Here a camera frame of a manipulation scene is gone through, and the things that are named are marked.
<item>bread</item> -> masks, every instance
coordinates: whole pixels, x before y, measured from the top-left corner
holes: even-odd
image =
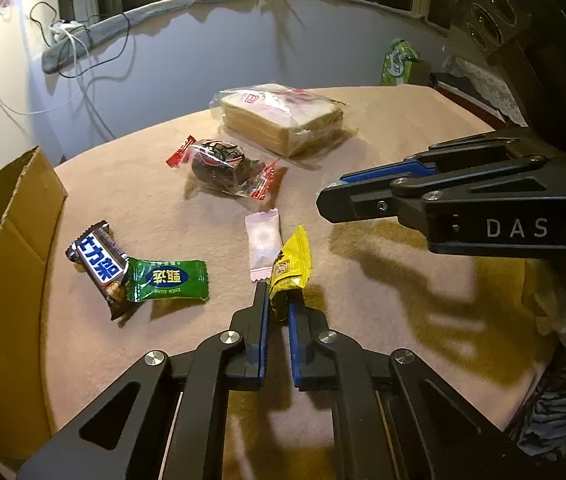
[[[276,84],[230,91],[220,105],[228,129],[282,156],[332,133],[343,118],[329,99]]]

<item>yellow candy wrapper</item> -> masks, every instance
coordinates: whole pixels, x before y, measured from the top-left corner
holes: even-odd
[[[269,278],[269,298],[281,290],[304,288],[312,272],[312,255],[305,228],[300,225],[285,242]]]

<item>green snack package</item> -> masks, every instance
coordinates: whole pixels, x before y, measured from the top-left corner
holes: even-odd
[[[128,300],[137,303],[163,298],[207,300],[205,262],[152,262],[128,257]]]

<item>silver screw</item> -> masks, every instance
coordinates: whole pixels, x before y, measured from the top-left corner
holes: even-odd
[[[333,343],[334,340],[337,338],[338,334],[333,330],[323,330],[319,334],[319,340],[323,343],[330,344]]]
[[[427,200],[428,202],[431,200],[439,200],[440,198],[443,198],[443,192],[442,191],[430,191],[429,193],[425,193],[425,195],[423,195],[423,200]]]
[[[408,365],[414,361],[414,354],[405,348],[399,348],[394,352],[394,359],[401,365]]]
[[[221,334],[221,341],[226,345],[231,345],[239,341],[241,334],[235,332],[234,330],[227,330]]]
[[[156,366],[161,364],[164,359],[165,354],[163,352],[161,352],[160,350],[153,350],[145,354],[145,358],[143,360],[145,361],[146,365]]]

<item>green candy wrapper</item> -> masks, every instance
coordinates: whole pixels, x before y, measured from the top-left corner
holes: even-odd
[[[128,300],[137,303],[163,298],[207,300],[205,262],[153,262],[128,257]]]

